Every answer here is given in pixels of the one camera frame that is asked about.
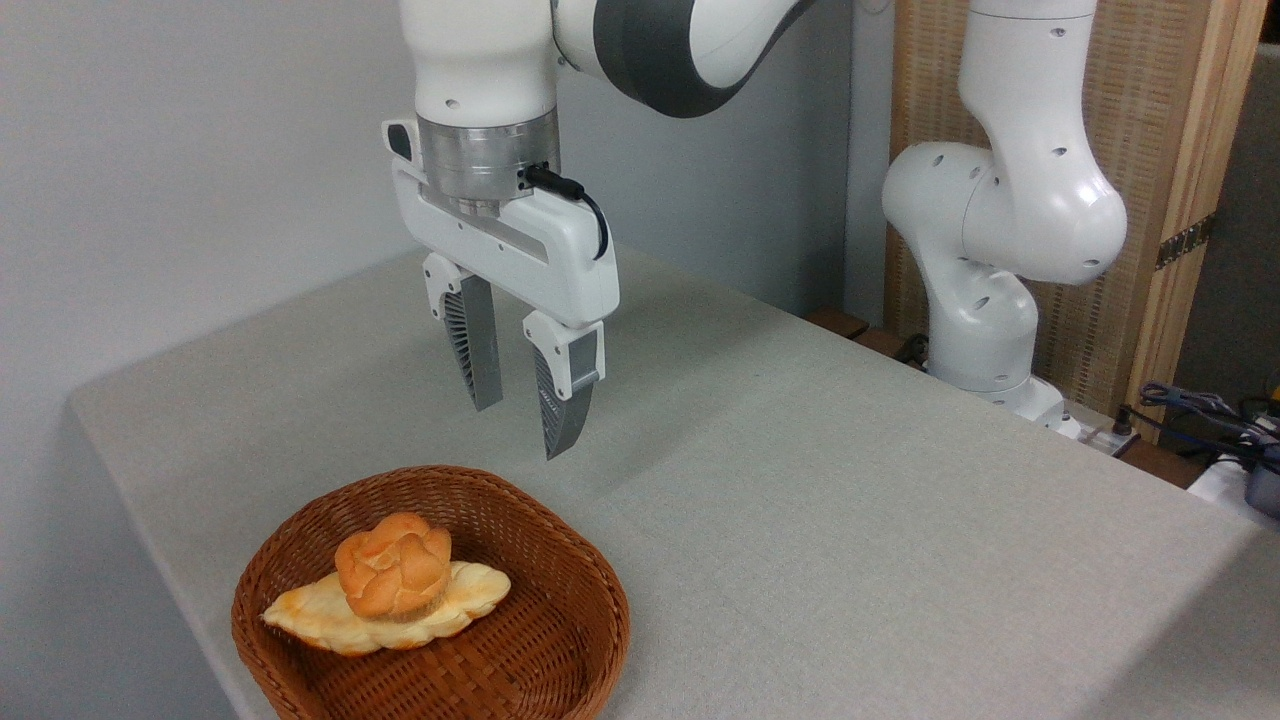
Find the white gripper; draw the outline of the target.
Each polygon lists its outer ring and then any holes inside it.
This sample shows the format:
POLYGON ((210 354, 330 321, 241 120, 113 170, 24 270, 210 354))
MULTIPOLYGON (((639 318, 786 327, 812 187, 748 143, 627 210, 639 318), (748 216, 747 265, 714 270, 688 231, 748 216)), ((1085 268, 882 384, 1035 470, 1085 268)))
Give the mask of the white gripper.
POLYGON ((506 202, 497 217, 468 215, 428 183, 413 122, 387 120, 381 132, 404 224, 433 251, 422 264, 431 315, 445 328, 475 409, 503 398, 493 283, 536 309, 524 333, 547 459, 573 447, 605 377, 599 320, 620 305, 614 251, 596 255, 596 215, 543 190, 506 202))

